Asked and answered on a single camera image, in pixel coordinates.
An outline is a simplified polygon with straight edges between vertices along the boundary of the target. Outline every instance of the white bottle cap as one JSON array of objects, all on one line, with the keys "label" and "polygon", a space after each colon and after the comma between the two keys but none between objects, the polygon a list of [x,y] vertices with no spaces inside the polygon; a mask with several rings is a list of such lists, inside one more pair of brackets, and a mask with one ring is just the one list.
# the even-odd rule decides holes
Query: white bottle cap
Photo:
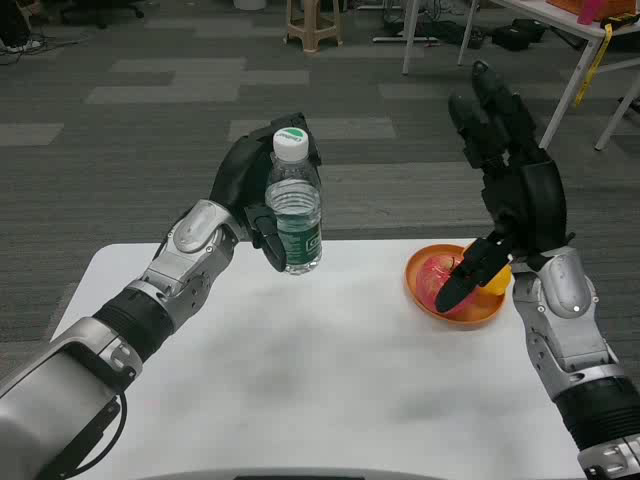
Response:
[{"label": "white bottle cap", "polygon": [[273,136],[273,152],[283,162],[295,163],[309,155],[309,136],[300,128],[281,128]]}]

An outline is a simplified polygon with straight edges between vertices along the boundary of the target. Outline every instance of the robotic hand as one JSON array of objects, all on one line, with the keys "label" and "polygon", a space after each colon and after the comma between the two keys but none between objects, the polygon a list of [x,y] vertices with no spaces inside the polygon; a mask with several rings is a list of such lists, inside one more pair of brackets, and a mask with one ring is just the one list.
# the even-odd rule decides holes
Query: robotic hand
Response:
[{"label": "robotic hand", "polygon": [[474,64],[472,84],[484,112],[459,96],[450,98],[449,112],[469,163],[484,173],[482,198],[495,228],[466,250],[436,307],[450,310],[511,261],[529,357],[587,478],[638,480],[640,395],[596,325],[598,297],[568,246],[558,169],[538,148],[520,97],[487,64]]},{"label": "robotic hand", "polygon": [[[239,241],[251,241],[276,270],[284,270],[285,251],[264,194],[273,134],[292,126],[309,133],[309,158],[319,167],[302,114],[242,137],[223,160],[209,199],[199,200],[176,221],[146,271],[0,385],[5,478],[64,480],[106,456],[126,421],[125,390],[140,376],[143,363],[204,305]],[[78,468],[119,412],[112,441]]]}]

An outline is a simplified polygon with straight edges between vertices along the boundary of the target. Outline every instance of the white table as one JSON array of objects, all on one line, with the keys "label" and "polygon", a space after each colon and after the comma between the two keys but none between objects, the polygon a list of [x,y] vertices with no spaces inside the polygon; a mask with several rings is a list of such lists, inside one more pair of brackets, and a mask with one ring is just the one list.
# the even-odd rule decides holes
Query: white table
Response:
[{"label": "white table", "polygon": [[[409,0],[411,3],[411,14],[409,16],[409,21],[411,25],[414,25],[413,29],[409,29],[409,34],[415,30],[415,22],[417,22],[417,10],[418,10],[418,1],[417,0]],[[577,95],[580,87],[582,86],[582,82],[585,79],[585,76],[589,70],[589,67],[593,63],[596,54],[598,53],[598,49],[602,44],[602,40],[604,39],[604,30],[600,28],[600,24],[594,22],[591,25],[580,25],[577,22],[577,15],[574,15],[570,12],[562,10],[558,7],[548,4],[545,0],[491,0],[498,5],[502,5],[505,8],[509,8],[518,12],[520,15],[525,17],[533,18],[542,23],[546,23],[548,25],[554,26],[559,30],[563,30],[565,32],[571,33],[577,37],[584,38],[587,40],[587,46],[584,49],[582,57],[576,66],[569,83],[567,84],[560,101],[558,102],[558,106],[551,118],[549,125],[547,126],[547,130],[540,141],[541,148],[547,148],[549,143],[551,143],[551,139],[553,135],[556,133],[558,129],[558,125],[560,125],[560,121],[564,116],[569,104],[573,101],[575,96]],[[462,42],[462,47],[460,48],[460,54],[458,56],[458,65],[462,65],[462,60],[469,45],[469,38],[471,36],[471,29],[473,28],[473,19],[478,10],[479,0],[473,0],[471,3],[471,8],[469,9],[469,16],[467,18],[467,28],[464,33],[464,39]],[[625,28],[621,28],[614,32],[614,36],[616,35],[626,35],[629,33],[640,31],[640,23],[637,23],[632,26],[627,26]],[[409,63],[411,61],[411,46],[413,43],[411,42],[411,38],[407,41],[407,47],[405,49],[404,55],[404,63],[402,67],[402,73],[409,73]],[[629,68],[636,65],[640,65],[640,58],[618,62],[609,65],[601,66],[598,69],[598,73],[610,72],[613,70],[619,70],[622,68]]]},{"label": "white table", "polygon": [[[240,245],[204,308],[127,391],[118,445],[79,478],[301,466],[580,478],[513,304],[489,326],[462,332],[406,294],[414,252],[469,242],[329,241],[322,264],[297,278]],[[100,250],[55,335],[139,275],[155,248]]]}]

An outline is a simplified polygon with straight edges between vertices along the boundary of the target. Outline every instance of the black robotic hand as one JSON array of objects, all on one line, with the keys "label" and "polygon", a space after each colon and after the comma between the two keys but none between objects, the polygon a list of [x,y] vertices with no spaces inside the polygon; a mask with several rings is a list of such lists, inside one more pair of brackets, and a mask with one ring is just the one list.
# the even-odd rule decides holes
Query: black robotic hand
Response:
[{"label": "black robotic hand", "polygon": [[465,251],[436,298],[439,312],[454,308],[476,286],[489,283],[510,255],[527,257],[537,270],[546,260],[541,252],[568,243],[560,174],[538,147],[535,123],[522,99],[484,62],[473,65],[471,82],[481,108],[454,94],[449,113],[465,141],[469,164],[484,173],[482,199],[494,231]]},{"label": "black robotic hand", "polygon": [[261,248],[279,272],[285,269],[287,259],[275,216],[265,204],[265,191],[272,167],[273,135],[286,127],[301,128],[309,134],[309,160],[317,170],[321,160],[313,135],[304,115],[295,113],[277,118],[268,127],[236,141],[220,165],[209,196],[246,228],[253,246]]}]

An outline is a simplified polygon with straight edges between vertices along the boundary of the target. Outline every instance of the orange plate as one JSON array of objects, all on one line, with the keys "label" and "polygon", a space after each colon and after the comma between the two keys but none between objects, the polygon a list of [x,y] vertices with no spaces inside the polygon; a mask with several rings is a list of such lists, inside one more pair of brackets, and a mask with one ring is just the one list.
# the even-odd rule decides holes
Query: orange plate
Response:
[{"label": "orange plate", "polygon": [[436,255],[462,255],[463,247],[457,245],[432,245],[416,252],[407,263],[404,276],[407,288],[411,292],[413,301],[416,302],[423,312],[428,313],[441,320],[446,320],[456,327],[478,328],[487,324],[500,310],[504,303],[505,295],[489,295],[476,292],[473,303],[467,305],[462,311],[456,313],[451,318],[445,317],[437,312],[432,312],[425,307],[416,296],[416,277],[424,262]]}]

